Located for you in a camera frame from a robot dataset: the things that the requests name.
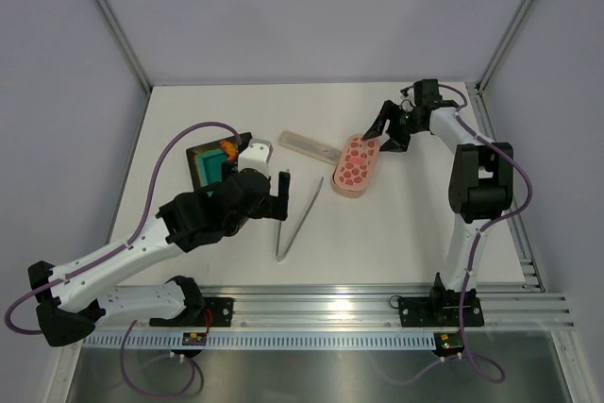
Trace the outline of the frame post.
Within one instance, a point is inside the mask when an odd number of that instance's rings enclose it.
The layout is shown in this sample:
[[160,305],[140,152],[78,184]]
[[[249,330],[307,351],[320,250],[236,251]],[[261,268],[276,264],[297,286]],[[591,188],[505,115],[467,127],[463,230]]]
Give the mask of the frame post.
[[499,39],[493,54],[490,56],[488,63],[481,72],[475,88],[478,94],[484,94],[501,64],[504,62],[507,54],[512,48],[512,45],[520,33],[524,23],[528,19],[529,14],[536,6],[538,0],[520,0],[510,21],[508,22],[501,38]]
[[153,84],[147,72],[144,70],[139,57],[137,56],[127,34],[125,33],[120,21],[110,3],[110,0],[93,0],[96,5],[105,26],[113,38],[118,50],[120,51],[126,65],[132,75],[135,77],[143,93],[147,98],[150,97]]

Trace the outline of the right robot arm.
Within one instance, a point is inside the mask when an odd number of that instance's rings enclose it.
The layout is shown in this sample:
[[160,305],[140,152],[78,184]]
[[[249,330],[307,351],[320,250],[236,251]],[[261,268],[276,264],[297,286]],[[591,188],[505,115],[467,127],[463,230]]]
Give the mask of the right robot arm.
[[447,100],[444,84],[422,79],[402,90],[411,96],[404,108],[383,102],[364,139],[387,135],[383,152],[408,150],[411,137],[428,132],[453,155],[447,196],[455,215],[443,269],[428,295],[395,300],[402,327],[481,327],[484,324],[476,284],[478,265],[490,227],[503,218],[513,197],[513,148],[476,132],[462,118],[468,101]]

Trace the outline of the metal tongs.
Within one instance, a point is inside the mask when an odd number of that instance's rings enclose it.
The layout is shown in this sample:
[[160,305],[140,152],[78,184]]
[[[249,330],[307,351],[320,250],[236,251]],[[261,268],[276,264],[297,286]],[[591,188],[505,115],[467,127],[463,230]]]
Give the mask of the metal tongs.
[[287,258],[290,250],[292,249],[292,247],[294,245],[295,240],[297,239],[297,236],[299,235],[299,232],[301,231],[302,227],[305,225],[305,223],[310,215],[310,212],[312,211],[319,195],[321,194],[321,191],[324,186],[324,182],[325,182],[325,178],[323,176],[321,176],[320,179],[318,180],[317,186],[315,188],[315,192],[314,192],[312,198],[310,199],[310,202],[306,206],[301,217],[298,219],[291,236],[289,237],[289,239],[286,242],[283,241],[283,235],[282,235],[283,222],[282,221],[277,222],[277,242],[276,242],[276,250],[275,250],[275,259],[276,259],[277,263],[281,263]]

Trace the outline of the aluminium mounting rail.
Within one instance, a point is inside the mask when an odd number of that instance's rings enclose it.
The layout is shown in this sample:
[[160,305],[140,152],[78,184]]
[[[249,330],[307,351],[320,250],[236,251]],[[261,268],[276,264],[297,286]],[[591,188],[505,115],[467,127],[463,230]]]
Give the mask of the aluminium mounting rail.
[[[400,330],[394,296],[422,296],[426,285],[205,286],[205,296],[229,297],[233,331]],[[573,331],[563,294],[534,288],[486,286],[478,290],[484,330]]]

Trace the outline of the left frame post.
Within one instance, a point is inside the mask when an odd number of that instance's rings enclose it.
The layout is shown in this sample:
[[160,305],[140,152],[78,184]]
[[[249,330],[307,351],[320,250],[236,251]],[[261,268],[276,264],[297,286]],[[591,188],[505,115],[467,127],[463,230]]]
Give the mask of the left frame post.
[[135,77],[143,93],[147,98],[150,97],[153,84],[147,72],[144,70],[139,57],[137,56],[127,34],[125,33],[120,21],[110,3],[110,0],[93,0],[96,5],[105,26],[113,38],[118,50],[120,51],[126,65],[132,75]]

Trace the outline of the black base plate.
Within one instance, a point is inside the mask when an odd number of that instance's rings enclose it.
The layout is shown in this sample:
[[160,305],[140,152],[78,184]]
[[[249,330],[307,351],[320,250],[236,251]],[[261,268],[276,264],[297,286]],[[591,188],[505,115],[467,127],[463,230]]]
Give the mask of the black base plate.
[[388,305],[398,312],[401,327],[460,327],[461,320],[465,327],[485,326],[478,299],[471,304],[464,303],[462,310],[459,302],[437,307],[427,296],[393,295],[388,299]]
[[203,309],[186,308],[173,319],[152,318],[151,327],[230,327],[235,300],[230,297],[205,297]]

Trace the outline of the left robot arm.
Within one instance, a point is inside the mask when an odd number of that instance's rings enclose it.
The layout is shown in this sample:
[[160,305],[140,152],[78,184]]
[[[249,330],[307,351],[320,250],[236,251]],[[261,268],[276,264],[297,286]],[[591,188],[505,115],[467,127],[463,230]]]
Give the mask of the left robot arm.
[[90,255],[54,266],[46,261],[27,272],[36,291],[42,336],[53,347],[76,343],[102,325],[147,321],[153,327],[194,327],[206,320],[206,302],[191,277],[134,288],[122,282],[141,271],[200,246],[236,235],[250,219],[284,221],[291,176],[271,179],[254,170],[231,173],[225,181],[181,193],[159,208],[134,238],[108,244]]

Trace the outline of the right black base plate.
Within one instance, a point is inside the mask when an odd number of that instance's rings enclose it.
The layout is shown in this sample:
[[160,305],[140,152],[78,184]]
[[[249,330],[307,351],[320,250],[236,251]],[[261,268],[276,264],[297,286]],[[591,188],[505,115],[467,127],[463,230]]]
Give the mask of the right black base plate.
[[401,327],[460,327],[461,320],[465,327],[485,326],[478,299],[471,304],[464,303],[462,310],[459,302],[437,307],[427,296],[393,295],[388,299],[388,305],[398,312]]

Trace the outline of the right frame post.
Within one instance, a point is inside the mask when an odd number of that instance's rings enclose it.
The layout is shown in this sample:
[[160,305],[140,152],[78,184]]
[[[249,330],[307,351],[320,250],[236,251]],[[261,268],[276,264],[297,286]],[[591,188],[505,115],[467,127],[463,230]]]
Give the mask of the right frame post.
[[520,0],[510,21],[508,22],[501,38],[499,39],[493,54],[490,56],[488,63],[481,72],[475,88],[478,94],[484,94],[501,64],[504,62],[507,54],[512,48],[512,45],[520,33],[524,23],[528,19],[529,14],[536,6],[538,0]]

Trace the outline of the black teal food tray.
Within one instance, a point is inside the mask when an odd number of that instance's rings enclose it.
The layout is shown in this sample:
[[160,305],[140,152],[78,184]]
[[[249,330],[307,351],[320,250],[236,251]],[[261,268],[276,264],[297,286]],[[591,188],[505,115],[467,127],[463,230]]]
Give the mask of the black teal food tray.
[[231,161],[227,160],[227,156],[220,149],[219,142],[221,140],[229,140],[232,143],[236,143],[239,156],[239,154],[247,147],[249,141],[253,138],[253,135],[251,132],[244,132],[240,137],[240,143],[237,143],[236,138],[231,136],[190,147],[186,150],[186,158],[190,169],[193,188],[195,190],[222,181],[223,163]]

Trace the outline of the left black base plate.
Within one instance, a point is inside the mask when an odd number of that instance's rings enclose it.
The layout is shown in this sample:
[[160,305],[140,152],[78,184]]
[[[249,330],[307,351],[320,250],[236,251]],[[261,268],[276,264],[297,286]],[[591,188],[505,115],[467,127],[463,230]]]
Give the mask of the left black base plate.
[[152,318],[151,327],[230,327],[235,300],[230,297],[205,297],[203,309],[186,308],[173,319]]

